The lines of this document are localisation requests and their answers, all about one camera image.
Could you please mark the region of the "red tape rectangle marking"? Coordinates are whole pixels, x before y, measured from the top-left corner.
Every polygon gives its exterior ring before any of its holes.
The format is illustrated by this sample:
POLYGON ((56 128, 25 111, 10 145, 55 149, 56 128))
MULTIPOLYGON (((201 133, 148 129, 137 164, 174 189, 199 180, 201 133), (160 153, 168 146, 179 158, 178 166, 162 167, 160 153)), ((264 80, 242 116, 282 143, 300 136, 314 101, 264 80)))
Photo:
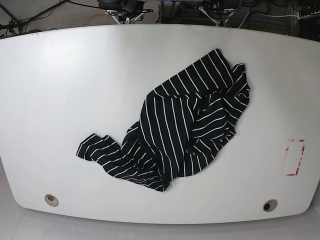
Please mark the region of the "red tape rectangle marking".
POLYGON ((286 176, 296 176, 302 162, 306 141, 289 139, 284 156, 283 171, 286 176))

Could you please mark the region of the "black white striped T-shirt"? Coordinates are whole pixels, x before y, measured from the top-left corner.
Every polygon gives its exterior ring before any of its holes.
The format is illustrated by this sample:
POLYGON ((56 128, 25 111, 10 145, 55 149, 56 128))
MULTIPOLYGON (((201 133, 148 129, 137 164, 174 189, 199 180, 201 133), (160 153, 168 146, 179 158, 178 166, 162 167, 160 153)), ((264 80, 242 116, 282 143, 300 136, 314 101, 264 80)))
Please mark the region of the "black white striped T-shirt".
POLYGON ((250 101, 243 63, 214 49, 153 89, 121 144, 92 134, 76 155, 117 179, 164 192, 213 162, 250 101))

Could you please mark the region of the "white power strip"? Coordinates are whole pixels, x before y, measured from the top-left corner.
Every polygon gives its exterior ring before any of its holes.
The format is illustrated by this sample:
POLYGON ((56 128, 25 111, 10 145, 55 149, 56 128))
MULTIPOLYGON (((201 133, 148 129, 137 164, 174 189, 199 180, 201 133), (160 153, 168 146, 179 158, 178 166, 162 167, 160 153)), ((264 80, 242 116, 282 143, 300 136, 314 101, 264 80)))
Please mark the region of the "white power strip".
POLYGON ((297 14, 297 18, 299 20, 307 20, 307 19, 310 19, 310 18, 318 17, 319 15, 320 15, 320 11, 319 10, 304 9, 304 10, 301 10, 297 14))

